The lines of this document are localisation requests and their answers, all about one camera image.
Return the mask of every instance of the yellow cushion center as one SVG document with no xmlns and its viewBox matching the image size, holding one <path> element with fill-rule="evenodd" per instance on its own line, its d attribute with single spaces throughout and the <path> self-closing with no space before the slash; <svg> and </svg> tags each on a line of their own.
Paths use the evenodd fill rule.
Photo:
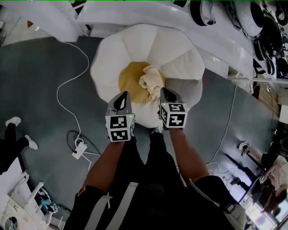
<svg viewBox="0 0 288 230">
<path fill-rule="evenodd" d="M 149 92 L 139 85 L 139 79 L 144 75 L 143 69 L 150 64 L 148 62 L 131 62 L 124 70 L 121 71 L 118 81 L 120 92 L 128 91 L 131 102 L 149 103 Z M 159 71 L 165 86 L 165 77 Z"/>
</svg>

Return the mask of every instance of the black shirt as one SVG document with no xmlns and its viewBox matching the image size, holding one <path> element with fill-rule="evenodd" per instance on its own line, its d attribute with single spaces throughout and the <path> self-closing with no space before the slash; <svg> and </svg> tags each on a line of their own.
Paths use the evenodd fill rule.
<svg viewBox="0 0 288 230">
<path fill-rule="evenodd" d="M 217 203 L 237 204 L 219 177 L 203 177 L 195 185 Z M 102 195 L 105 193 L 98 188 L 82 188 L 76 194 L 74 208 L 64 230 L 85 229 L 93 208 Z M 117 207 L 106 207 L 97 230 L 106 229 L 116 209 Z M 160 184 L 138 185 L 120 226 L 121 230 L 200 228 L 233 229 L 223 211 L 203 198 L 194 188 L 167 192 Z"/>
</svg>

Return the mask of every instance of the gray floor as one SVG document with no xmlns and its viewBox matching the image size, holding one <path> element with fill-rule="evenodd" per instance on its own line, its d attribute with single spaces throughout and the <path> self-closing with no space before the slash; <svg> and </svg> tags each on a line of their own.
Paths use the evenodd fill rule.
<svg viewBox="0 0 288 230">
<path fill-rule="evenodd" d="M 93 60 L 101 39 L 80 38 L 77 45 Z M 56 90 L 64 81 L 75 77 L 86 67 L 86 59 L 75 48 L 54 38 L 30 40 L 0 49 L 0 134 L 4 136 L 4 122 L 19 116 L 22 123 L 18 136 L 27 133 L 39 145 L 37 151 L 26 148 L 25 166 L 34 184 L 44 182 L 45 188 L 57 203 L 73 207 L 75 193 L 88 173 L 88 161 L 76 160 L 66 144 L 69 130 L 77 130 L 74 117 L 57 103 Z M 189 141 L 205 162 L 218 149 L 229 119 L 235 85 L 206 70 L 203 94 L 190 112 L 184 129 Z M 61 102 L 79 119 L 83 134 L 103 151 L 108 144 L 104 114 L 107 104 L 95 90 L 90 73 L 65 85 L 60 91 Z M 247 140 L 262 151 L 269 149 L 272 113 L 254 97 L 237 88 L 231 122 L 222 148 L 215 161 L 220 170 L 233 167 L 223 155 L 227 153 L 245 165 L 253 167 L 246 157 L 241 158 L 235 146 Z M 134 132 L 144 162 L 149 150 L 149 133 L 137 125 Z M 164 133 L 168 151 L 175 156 L 168 133 Z M 96 161 L 98 156 L 88 155 Z M 243 175 L 236 170 L 236 175 Z"/>
</svg>

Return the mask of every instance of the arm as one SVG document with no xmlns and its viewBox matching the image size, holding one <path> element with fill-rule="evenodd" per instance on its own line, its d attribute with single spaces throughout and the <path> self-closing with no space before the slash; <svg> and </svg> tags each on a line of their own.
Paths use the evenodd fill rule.
<svg viewBox="0 0 288 230">
<path fill-rule="evenodd" d="M 180 128 L 171 128 L 169 131 L 177 164 L 185 182 L 188 183 L 190 178 L 194 183 L 202 177 L 209 176 L 205 163 L 196 150 L 190 146 L 183 131 Z"/>
<path fill-rule="evenodd" d="M 112 142 L 95 162 L 85 179 L 84 186 L 93 186 L 108 193 L 115 177 L 124 142 Z"/>
</svg>

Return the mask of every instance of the white shelf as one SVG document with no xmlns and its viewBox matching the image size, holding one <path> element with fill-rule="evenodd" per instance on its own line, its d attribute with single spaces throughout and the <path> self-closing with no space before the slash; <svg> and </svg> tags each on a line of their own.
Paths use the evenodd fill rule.
<svg viewBox="0 0 288 230">
<path fill-rule="evenodd" d="M 201 50 L 227 63 L 245 77 L 253 77 L 253 58 L 256 59 L 252 41 L 237 31 L 220 2 L 215 2 L 213 12 L 216 24 L 198 26 L 188 14 L 170 2 L 159 1 L 87 1 L 76 22 L 83 24 L 111 23 L 132 25 L 147 23 L 179 29 L 186 33 Z M 259 62 L 267 70 L 266 62 Z"/>
</svg>

